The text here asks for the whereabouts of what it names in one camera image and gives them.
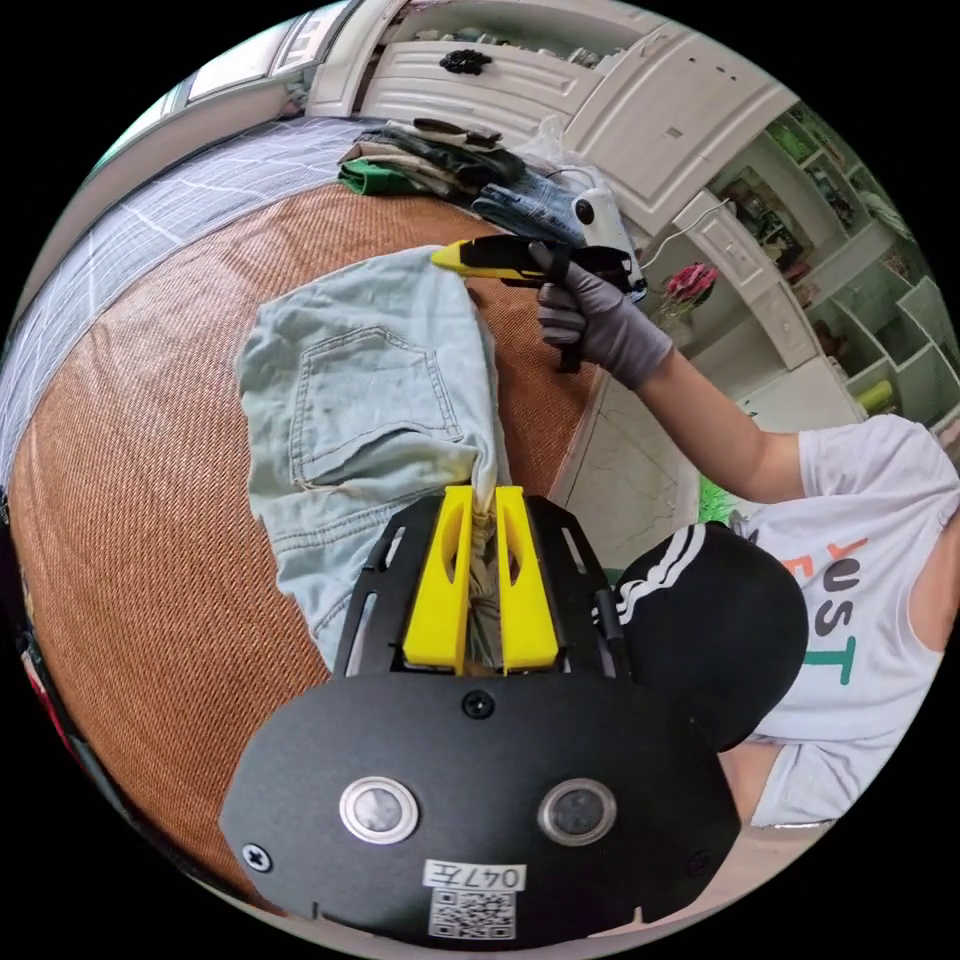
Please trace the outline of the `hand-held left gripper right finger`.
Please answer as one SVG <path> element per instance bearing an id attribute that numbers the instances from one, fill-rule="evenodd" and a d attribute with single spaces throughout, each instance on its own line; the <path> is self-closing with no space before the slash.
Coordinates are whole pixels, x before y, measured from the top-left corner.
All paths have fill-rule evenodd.
<path id="1" fill-rule="evenodd" d="M 496 490 L 496 540 L 502 672 L 550 670 L 559 655 L 523 490 Z"/>

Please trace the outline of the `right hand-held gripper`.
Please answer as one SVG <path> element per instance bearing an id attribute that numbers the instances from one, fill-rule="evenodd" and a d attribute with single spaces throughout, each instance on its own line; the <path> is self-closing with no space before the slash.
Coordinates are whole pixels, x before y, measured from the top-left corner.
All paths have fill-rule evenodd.
<path id="1" fill-rule="evenodd" d="M 447 245 L 431 255 L 431 262 L 461 277 L 495 279 L 506 285 L 534 289 L 537 295 L 544 284 L 560 281 L 569 264 L 574 263 L 612 284 L 633 302 L 628 258 L 623 251 L 609 246 L 575 248 L 560 242 L 496 235 Z M 556 350 L 566 371 L 573 372 L 585 362 L 574 353 Z"/>

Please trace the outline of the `person's right hand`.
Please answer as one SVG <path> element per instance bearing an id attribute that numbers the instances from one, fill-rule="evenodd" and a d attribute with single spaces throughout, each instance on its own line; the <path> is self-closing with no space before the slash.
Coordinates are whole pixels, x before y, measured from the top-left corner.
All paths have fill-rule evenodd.
<path id="1" fill-rule="evenodd" d="M 537 295 L 543 341 L 574 353 L 623 387 L 637 391 L 674 349 L 630 298 L 612 284 L 571 263 L 558 282 Z"/>

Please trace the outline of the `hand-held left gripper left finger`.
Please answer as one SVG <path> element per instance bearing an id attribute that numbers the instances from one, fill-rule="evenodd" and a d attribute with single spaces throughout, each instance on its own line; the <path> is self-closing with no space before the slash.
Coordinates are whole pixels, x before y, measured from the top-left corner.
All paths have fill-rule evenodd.
<path id="1" fill-rule="evenodd" d="M 447 487 L 434 514 L 404 637 L 403 655 L 411 667 L 464 670 L 472 530 L 472 487 Z"/>

